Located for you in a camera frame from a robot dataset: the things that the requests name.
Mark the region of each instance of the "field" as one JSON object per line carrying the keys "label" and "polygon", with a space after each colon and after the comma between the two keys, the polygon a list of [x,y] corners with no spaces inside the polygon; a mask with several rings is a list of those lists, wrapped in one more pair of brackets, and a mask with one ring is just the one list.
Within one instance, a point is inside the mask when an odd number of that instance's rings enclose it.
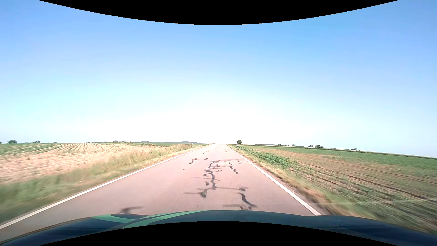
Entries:
{"label": "field", "polygon": [[190,150],[191,144],[131,142],[0,144],[0,222]]}
{"label": "field", "polygon": [[264,146],[240,146],[240,152],[332,214],[437,234],[437,159]]}
{"label": "field", "polygon": [[126,152],[150,151],[153,146],[129,144],[0,144],[0,183],[59,174]]}

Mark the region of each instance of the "road marking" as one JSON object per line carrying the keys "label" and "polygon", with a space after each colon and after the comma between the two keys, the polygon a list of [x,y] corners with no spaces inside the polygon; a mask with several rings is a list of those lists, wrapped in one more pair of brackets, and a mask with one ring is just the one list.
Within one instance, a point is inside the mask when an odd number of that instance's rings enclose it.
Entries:
{"label": "road marking", "polygon": [[76,198],[76,197],[78,197],[78,196],[81,196],[81,195],[83,195],[83,194],[86,194],[86,193],[88,193],[88,192],[90,192],[90,191],[96,190],[96,189],[98,189],[98,188],[100,188],[100,187],[103,187],[103,186],[105,186],[105,185],[108,185],[108,184],[110,184],[110,183],[113,183],[113,182],[115,182],[115,181],[117,181],[117,180],[120,180],[120,179],[123,179],[123,178],[129,177],[130,175],[133,175],[133,174],[136,174],[136,173],[138,173],[138,172],[144,171],[144,170],[146,170],[146,169],[149,169],[149,168],[151,168],[151,167],[154,167],[154,166],[156,166],[156,165],[159,165],[159,164],[164,163],[164,162],[166,162],[166,161],[169,161],[169,160],[171,160],[171,159],[175,159],[175,158],[177,158],[177,157],[179,157],[179,156],[186,155],[186,154],[191,153],[191,152],[193,152],[193,151],[197,151],[197,150],[203,149],[203,148],[205,148],[205,147],[207,147],[207,146],[208,146],[208,145],[206,145],[206,146],[204,146],[204,147],[201,147],[201,148],[199,148],[199,149],[195,149],[195,150],[189,151],[189,152],[187,152],[187,153],[183,153],[183,154],[180,154],[180,155],[174,156],[174,157],[172,157],[172,158],[170,158],[170,159],[164,160],[164,161],[162,161],[162,162],[158,162],[158,163],[153,164],[153,165],[151,165],[151,166],[145,167],[145,168],[140,169],[140,170],[138,170],[138,171],[135,171],[135,172],[132,172],[132,173],[126,174],[126,175],[124,175],[124,176],[121,176],[121,177],[119,177],[119,178],[116,178],[116,179],[114,179],[114,180],[111,180],[111,181],[109,181],[109,182],[106,182],[106,183],[104,183],[104,184],[101,184],[101,185],[99,185],[99,186],[97,186],[97,187],[94,187],[94,188],[91,188],[91,189],[89,189],[89,190],[83,191],[83,192],[81,192],[81,193],[79,193],[79,194],[76,194],[76,195],[74,195],[74,196],[72,196],[72,197],[68,197],[68,198],[66,198],[66,199],[64,199],[64,200],[62,200],[62,201],[59,201],[59,202],[57,202],[57,203],[54,203],[54,204],[52,204],[52,205],[49,205],[49,206],[43,207],[43,208],[41,208],[41,209],[38,209],[37,211],[31,212],[31,213],[29,213],[29,214],[27,214],[27,215],[24,215],[24,216],[21,216],[21,217],[19,217],[19,218],[16,218],[16,219],[14,219],[14,220],[12,220],[12,221],[6,223],[6,224],[0,225],[0,229],[3,229],[3,228],[5,228],[5,227],[7,227],[7,226],[10,226],[10,225],[12,225],[12,224],[15,224],[15,223],[17,223],[17,222],[19,222],[19,221],[22,221],[22,220],[24,220],[24,219],[26,219],[26,218],[29,218],[30,216],[33,216],[33,215],[35,215],[35,214],[39,214],[39,213],[41,213],[41,212],[43,212],[43,211],[45,211],[45,210],[47,210],[47,209],[49,209],[49,208],[52,208],[52,207],[54,207],[54,206],[56,206],[56,205],[59,205],[59,204],[61,204],[61,203],[64,203],[64,202],[66,202],[66,201],[69,201],[69,200],[71,200],[71,199],[73,199],[73,198]]}
{"label": "road marking", "polygon": [[241,156],[243,159],[245,159],[248,163],[252,164],[256,169],[258,169],[260,172],[262,172],[265,176],[267,176],[269,179],[271,179],[275,184],[277,184],[280,188],[282,188],[285,192],[287,192],[290,196],[292,196],[294,199],[296,199],[300,204],[302,204],[305,208],[307,208],[310,212],[312,212],[314,215],[322,215],[321,213],[317,212],[314,208],[312,208],[308,203],[306,203],[304,200],[300,199],[300,197],[296,196],[293,192],[291,192],[289,189],[287,189],[285,186],[283,186],[281,183],[279,183],[276,179],[274,179],[272,176],[268,175],[264,170],[259,168],[257,165],[253,164],[251,161],[246,159],[244,156],[240,155],[240,153],[236,152],[233,148],[232,149],[235,153],[237,153],[239,156]]}

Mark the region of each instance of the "green crop field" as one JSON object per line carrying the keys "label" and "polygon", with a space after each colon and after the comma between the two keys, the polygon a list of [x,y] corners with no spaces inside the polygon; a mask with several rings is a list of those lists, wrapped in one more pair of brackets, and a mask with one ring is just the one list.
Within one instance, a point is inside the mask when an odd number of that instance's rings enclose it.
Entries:
{"label": "green crop field", "polygon": [[0,144],[0,155],[17,155],[23,153],[39,154],[59,148],[64,144]]}
{"label": "green crop field", "polygon": [[239,151],[322,194],[319,204],[333,214],[437,234],[437,159],[265,146]]}

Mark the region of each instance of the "asphalt road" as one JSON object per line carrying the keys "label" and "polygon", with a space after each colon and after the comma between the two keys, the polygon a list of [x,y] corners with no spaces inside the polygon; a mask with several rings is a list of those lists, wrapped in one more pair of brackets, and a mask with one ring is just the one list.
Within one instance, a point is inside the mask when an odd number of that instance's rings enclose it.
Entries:
{"label": "asphalt road", "polygon": [[102,214],[249,209],[314,215],[224,144],[212,144],[0,229],[0,241]]}

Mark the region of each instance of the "grass verge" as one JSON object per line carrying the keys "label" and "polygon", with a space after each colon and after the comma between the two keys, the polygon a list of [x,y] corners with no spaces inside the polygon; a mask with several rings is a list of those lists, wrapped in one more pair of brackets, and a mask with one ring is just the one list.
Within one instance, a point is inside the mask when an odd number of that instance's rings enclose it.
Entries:
{"label": "grass verge", "polygon": [[331,214],[370,218],[437,234],[437,207],[434,197],[418,199],[410,196],[424,193],[426,186],[416,192],[407,193],[406,190],[399,189],[403,185],[400,179],[394,180],[391,185],[381,186],[382,179],[368,177],[375,184],[371,185],[364,179],[342,177],[341,174],[347,174],[346,170],[331,172],[328,166],[319,169],[316,165],[307,165],[267,150],[240,146],[236,151],[272,172]]}
{"label": "grass verge", "polygon": [[126,153],[85,168],[26,182],[0,185],[0,222],[191,150],[191,144]]}

